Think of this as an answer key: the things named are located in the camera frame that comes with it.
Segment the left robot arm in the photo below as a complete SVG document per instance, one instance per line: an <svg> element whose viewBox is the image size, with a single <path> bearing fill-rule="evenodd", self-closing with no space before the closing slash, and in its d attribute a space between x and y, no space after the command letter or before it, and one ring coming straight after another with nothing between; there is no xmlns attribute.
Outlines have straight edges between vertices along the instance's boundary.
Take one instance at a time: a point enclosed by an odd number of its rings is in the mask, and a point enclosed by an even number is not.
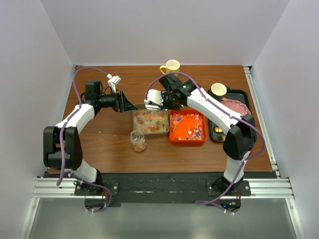
<svg viewBox="0 0 319 239"><path fill-rule="evenodd" d="M79 180L80 189L86 189L91 195L100 195L104 191L100 171L83 158L79 135L102 108L112 108L120 113L137 109L123 91L116 89L118 82L117 77L110 79L108 86L111 91L106 94L100 81L87 81L74 110L60 123L43 130L43 163L60 171L57 184L61 184L67 175Z"/></svg>

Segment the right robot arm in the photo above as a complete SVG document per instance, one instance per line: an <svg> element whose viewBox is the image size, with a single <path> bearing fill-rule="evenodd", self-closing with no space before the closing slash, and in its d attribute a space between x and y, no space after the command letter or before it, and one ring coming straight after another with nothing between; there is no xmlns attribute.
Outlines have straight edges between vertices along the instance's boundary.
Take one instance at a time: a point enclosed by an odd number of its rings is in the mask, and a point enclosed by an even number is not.
<svg viewBox="0 0 319 239"><path fill-rule="evenodd" d="M234 195L243 180L244 160L248 158L257 139L254 118L250 114L242 116L227 108L193 79L182 82L174 73L168 73L160 77L159 82L164 88L160 94L161 109L179 110L182 105L191 107L214 122L226 135L223 143L227 155L226 169L213 186L223 190L226 195Z"/></svg>

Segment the clear plastic jar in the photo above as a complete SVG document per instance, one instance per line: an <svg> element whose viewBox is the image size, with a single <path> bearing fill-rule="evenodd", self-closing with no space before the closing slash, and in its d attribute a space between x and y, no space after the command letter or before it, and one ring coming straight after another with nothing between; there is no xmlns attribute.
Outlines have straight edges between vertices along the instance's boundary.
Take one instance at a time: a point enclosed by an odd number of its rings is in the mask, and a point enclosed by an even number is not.
<svg viewBox="0 0 319 239"><path fill-rule="evenodd" d="M133 130L130 134L130 141L135 152L143 152L146 149L145 135L138 130Z"/></svg>

